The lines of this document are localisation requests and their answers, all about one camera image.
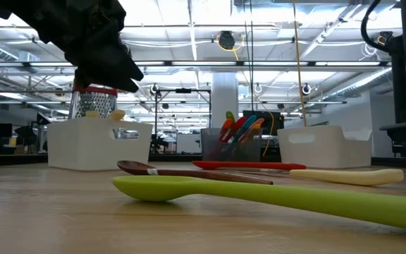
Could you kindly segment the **large green silicone spoon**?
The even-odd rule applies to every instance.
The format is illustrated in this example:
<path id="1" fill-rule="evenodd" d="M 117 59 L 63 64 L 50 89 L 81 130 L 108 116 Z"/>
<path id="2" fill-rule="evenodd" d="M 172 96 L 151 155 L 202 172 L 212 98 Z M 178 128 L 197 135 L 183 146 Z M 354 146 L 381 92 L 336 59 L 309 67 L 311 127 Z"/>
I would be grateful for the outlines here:
<path id="1" fill-rule="evenodd" d="M 202 194 L 318 212 L 406 229 L 406 196 L 215 181 L 185 176 L 117 176 L 113 185 L 138 200 Z"/>

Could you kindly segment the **large red silicone spoon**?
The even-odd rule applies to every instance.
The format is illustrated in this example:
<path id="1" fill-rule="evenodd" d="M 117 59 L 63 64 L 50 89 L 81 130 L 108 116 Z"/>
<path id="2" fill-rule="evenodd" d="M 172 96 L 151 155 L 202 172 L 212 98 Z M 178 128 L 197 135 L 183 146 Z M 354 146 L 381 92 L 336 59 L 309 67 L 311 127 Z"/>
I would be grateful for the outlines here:
<path id="1" fill-rule="evenodd" d="M 221 168 L 254 168 L 254 169 L 278 169 L 293 170 L 306 169 L 302 164 L 282 163 L 282 162 L 220 162 L 220 161 L 192 161 L 201 169 L 221 169 Z"/>

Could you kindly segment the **white plastic bin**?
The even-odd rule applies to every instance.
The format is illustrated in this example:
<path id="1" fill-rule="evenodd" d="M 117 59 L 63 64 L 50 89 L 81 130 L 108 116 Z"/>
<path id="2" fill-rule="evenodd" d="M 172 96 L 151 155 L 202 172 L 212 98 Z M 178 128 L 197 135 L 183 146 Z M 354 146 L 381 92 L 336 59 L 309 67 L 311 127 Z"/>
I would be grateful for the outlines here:
<path id="1" fill-rule="evenodd" d="M 121 160 L 148 163 L 152 125 L 76 118 L 47 126 L 48 165 L 76 171 L 117 170 Z"/>
<path id="2" fill-rule="evenodd" d="M 344 131 L 340 126 L 311 126 L 278 131 L 281 160 L 316 169 L 371 165 L 370 130 Z"/>

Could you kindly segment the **white building column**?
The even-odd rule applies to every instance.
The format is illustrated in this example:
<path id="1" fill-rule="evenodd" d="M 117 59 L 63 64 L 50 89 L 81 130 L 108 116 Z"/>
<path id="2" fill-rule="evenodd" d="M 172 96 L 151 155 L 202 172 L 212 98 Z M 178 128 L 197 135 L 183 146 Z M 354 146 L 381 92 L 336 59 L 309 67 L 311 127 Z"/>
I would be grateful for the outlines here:
<path id="1" fill-rule="evenodd" d="M 211 126 L 219 128 L 226 120 L 226 112 L 238 117 L 238 79 L 236 73 L 212 73 Z"/>

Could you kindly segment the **small blue silicone spoon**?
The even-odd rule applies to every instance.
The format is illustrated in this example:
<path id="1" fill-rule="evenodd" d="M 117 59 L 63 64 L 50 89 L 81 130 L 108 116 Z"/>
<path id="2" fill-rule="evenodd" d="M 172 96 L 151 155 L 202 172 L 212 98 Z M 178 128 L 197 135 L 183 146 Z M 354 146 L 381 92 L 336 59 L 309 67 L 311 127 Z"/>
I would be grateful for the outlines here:
<path id="1" fill-rule="evenodd" d="M 250 126 L 256 121 L 257 117 L 255 115 L 251 115 L 241 126 L 241 128 L 238 131 L 238 134 L 236 136 L 237 141 L 240 140 L 240 138 L 247 132 L 247 130 L 250 128 Z"/>

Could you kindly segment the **black monitor stand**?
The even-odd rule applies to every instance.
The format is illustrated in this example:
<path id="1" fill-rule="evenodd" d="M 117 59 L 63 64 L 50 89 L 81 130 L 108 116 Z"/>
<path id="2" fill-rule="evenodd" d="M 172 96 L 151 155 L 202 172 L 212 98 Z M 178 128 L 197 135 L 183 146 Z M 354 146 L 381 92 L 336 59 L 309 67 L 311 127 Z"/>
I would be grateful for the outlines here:
<path id="1" fill-rule="evenodd" d="M 402 35 L 390 40 L 390 56 L 393 73 L 395 122 L 402 123 L 402 114 L 406 112 L 405 48 Z"/>

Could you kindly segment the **grey translucent plastic bin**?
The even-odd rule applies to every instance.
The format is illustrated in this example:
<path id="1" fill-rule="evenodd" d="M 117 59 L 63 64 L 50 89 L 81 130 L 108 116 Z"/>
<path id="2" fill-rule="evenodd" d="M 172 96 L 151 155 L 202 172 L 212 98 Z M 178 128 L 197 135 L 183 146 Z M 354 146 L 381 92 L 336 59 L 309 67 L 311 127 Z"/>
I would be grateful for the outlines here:
<path id="1" fill-rule="evenodd" d="M 201 130 L 203 161 L 259 162 L 262 137 L 254 135 L 243 143 L 223 143 L 219 140 L 220 128 Z"/>

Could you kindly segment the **brown wooden spoon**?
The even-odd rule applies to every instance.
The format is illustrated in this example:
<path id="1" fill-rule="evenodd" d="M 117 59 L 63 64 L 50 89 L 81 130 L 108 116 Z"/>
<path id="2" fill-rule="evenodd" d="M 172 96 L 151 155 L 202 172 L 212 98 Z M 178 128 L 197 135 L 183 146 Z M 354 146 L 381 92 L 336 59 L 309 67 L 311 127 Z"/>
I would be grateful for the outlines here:
<path id="1" fill-rule="evenodd" d="M 258 179 L 255 177 L 243 176 L 231 173 L 208 172 L 201 170 L 177 170 L 177 169 L 157 169 L 151 165 L 141 162 L 121 160 L 117 161 L 119 169 L 132 175 L 151 175 L 151 176 L 188 176 L 200 179 L 211 179 L 217 181 L 233 181 L 242 183 L 258 183 L 273 185 L 273 181 Z"/>

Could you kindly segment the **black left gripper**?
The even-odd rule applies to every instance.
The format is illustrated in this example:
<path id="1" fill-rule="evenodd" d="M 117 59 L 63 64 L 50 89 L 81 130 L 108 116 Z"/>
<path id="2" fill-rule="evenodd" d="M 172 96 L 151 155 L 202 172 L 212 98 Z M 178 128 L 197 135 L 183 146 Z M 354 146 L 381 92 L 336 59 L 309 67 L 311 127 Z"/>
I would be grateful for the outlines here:
<path id="1" fill-rule="evenodd" d="M 74 87 L 91 84 L 137 92 L 143 79 L 121 42 L 125 11 L 118 0 L 0 0 L 0 18 L 15 15 L 77 66 Z"/>

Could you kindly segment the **silver ventilation duct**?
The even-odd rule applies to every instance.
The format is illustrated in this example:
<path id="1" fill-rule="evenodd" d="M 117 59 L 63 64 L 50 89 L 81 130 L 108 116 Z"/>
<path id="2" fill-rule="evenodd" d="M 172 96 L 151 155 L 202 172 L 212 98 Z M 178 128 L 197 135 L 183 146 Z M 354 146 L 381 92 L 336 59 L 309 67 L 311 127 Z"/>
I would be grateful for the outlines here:
<path id="1" fill-rule="evenodd" d="M 360 73 L 344 83 L 339 84 L 332 90 L 324 93 L 318 99 L 319 102 L 333 101 L 338 98 L 346 98 L 353 95 L 359 95 L 361 92 L 369 90 L 377 85 L 389 83 L 392 81 L 392 68 L 380 68 L 370 73 Z"/>

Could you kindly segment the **black background frame rig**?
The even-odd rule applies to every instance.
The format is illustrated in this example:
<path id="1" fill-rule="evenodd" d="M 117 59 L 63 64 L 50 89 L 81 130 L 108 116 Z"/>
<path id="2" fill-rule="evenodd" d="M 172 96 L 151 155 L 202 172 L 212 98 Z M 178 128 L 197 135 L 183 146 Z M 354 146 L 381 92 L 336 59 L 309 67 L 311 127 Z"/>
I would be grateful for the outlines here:
<path id="1" fill-rule="evenodd" d="M 211 91 L 165 88 L 154 96 L 154 139 L 167 142 L 165 153 L 200 155 L 200 134 L 211 126 Z"/>

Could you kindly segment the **red metal box grater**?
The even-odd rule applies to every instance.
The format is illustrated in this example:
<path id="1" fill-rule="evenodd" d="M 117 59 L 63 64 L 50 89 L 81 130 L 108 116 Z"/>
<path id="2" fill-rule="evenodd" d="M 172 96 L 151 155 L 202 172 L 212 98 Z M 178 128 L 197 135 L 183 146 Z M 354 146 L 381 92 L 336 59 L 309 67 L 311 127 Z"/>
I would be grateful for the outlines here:
<path id="1" fill-rule="evenodd" d="M 118 92 L 107 87 L 73 87 L 70 101 L 69 119 L 85 117 L 88 111 L 97 111 L 99 118 L 106 118 L 116 109 Z"/>

